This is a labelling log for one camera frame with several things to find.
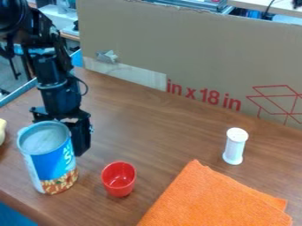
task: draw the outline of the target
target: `blue can label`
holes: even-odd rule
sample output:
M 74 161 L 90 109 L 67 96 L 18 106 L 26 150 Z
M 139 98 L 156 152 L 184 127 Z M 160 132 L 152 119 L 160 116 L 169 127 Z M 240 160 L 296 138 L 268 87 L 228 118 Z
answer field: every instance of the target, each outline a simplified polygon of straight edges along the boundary
M 50 153 L 29 155 L 26 158 L 29 160 L 27 167 L 34 169 L 32 174 L 35 177 L 31 175 L 31 178 L 39 192 L 48 194 L 63 192 L 70 188 L 78 178 L 70 138 L 60 148 Z

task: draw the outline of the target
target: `food can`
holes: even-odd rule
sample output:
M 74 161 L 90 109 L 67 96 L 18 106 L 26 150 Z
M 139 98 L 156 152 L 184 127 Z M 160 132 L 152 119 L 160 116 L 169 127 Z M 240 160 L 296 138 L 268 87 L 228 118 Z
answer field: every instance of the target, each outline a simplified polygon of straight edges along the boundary
M 64 192 L 78 179 L 72 139 L 65 124 L 43 121 L 23 128 L 17 146 L 38 192 Z

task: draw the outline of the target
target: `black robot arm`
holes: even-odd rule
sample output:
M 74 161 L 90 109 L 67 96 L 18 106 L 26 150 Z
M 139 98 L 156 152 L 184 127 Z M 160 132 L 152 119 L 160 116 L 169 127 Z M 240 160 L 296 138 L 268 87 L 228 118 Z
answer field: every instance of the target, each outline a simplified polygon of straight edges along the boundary
M 43 13 L 28 7 L 27 0 L 0 0 L 1 39 L 7 45 L 5 49 L 0 47 L 0 56 L 14 57 L 14 42 L 18 42 L 38 80 L 44 106 L 30 109 L 34 122 L 64 122 L 71 130 L 74 152 L 81 156 L 90 148 L 90 114 L 79 108 L 82 97 L 79 83 L 84 82 L 70 73 L 72 61 L 59 31 Z M 37 49 L 42 54 L 29 54 Z

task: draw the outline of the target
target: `orange cloth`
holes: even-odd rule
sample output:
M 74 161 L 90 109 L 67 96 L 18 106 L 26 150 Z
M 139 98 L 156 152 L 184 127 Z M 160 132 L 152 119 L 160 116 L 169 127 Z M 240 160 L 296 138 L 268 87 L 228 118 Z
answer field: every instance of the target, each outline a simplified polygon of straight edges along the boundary
M 257 192 L 198 161 L 186 165 L 139 226 L 290 226 L 285 200 Z

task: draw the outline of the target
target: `small red bowl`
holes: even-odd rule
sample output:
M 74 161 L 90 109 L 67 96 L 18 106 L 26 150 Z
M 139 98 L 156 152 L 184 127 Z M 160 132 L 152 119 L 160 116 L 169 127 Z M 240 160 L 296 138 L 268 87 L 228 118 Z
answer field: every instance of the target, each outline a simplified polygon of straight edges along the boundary
M 136 169 L 128 162 L 113 162 L 107 165 L 101 174 L 106 191 L 115 197 L 130 194 L 136 180 Z

